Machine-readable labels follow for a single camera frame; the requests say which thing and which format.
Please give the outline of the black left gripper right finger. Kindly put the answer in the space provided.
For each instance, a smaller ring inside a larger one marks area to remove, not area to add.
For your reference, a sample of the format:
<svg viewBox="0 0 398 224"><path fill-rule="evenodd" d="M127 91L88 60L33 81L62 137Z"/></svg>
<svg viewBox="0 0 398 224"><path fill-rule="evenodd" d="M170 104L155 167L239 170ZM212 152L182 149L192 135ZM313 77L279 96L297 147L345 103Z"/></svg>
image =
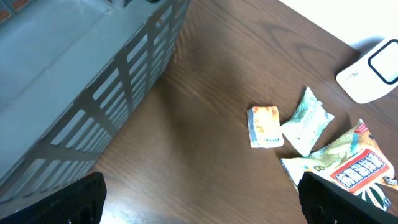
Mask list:
<svg viewBox="0 0 398 224"><path fill-rule="evenodd" d="M397 224L397 217L305 172L298 185L302 213L312 224Z"/></svg>

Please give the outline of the yellow snack bag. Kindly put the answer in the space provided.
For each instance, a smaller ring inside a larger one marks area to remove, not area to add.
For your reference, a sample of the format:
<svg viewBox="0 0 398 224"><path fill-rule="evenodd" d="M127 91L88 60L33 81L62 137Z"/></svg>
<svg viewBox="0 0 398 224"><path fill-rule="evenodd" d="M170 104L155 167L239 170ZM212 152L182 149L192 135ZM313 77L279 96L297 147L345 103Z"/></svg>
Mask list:
<svg viewBox="0 0 398 224"><path fill-rule="evenodd" d="M305 172L313 172L355 195L371 184L397 189L394 167L363 120L307 157L280 161L295 187Z"/></svg>

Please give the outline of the teal snack pack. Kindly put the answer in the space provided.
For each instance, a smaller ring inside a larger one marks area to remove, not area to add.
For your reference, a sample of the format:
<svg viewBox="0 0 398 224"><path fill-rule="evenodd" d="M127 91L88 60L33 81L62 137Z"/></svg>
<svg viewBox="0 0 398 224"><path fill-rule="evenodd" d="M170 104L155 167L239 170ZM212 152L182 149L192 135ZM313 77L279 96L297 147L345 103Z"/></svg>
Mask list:
<svg viewBox="0 0 398 224"><path fill-rule="evenodd" d="M335 117L322 105L307 87L291 119L281 126L282 134L303 157L310 154L323 130Z"/></svg>

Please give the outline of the small green round-logo box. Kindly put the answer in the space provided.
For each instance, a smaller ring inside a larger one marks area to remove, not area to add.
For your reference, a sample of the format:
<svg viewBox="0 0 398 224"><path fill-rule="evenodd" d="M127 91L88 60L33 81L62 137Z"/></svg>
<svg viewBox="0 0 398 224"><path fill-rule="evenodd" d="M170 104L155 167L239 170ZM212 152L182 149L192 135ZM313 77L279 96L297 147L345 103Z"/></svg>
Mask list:
<svg viewBox="0 0 398 224"><path fill-rule="evenodd" d="M377 184L371 184L365 187L357 194L357 197L385 212L392 206L391 201L385 196L384 192Z"/></svg>

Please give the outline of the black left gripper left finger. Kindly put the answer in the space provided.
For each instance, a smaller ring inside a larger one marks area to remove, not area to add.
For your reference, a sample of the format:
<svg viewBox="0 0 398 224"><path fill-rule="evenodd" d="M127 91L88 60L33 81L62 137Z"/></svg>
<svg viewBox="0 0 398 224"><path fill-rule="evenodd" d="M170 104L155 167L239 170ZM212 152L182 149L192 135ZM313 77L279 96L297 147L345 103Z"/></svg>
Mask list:
<svg viewBox="0 0 398 224"><path fill-rule="evenodd" d="M1 223L99 224L106 194L103 174L93 172L48 197L2 218Z"/></svg>

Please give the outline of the small orange packet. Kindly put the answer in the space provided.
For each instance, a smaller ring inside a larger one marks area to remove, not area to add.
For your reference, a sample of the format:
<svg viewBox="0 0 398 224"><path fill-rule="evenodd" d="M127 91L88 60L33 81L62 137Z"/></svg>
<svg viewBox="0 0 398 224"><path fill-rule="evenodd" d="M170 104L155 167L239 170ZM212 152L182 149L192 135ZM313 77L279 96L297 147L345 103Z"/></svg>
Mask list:
<svg viewBox="0 0 398 224"><path fill-rule="evenodd" d="M248 131L252 148L275 148L284 145L276 106L253 106L247 110Z"/></svg>

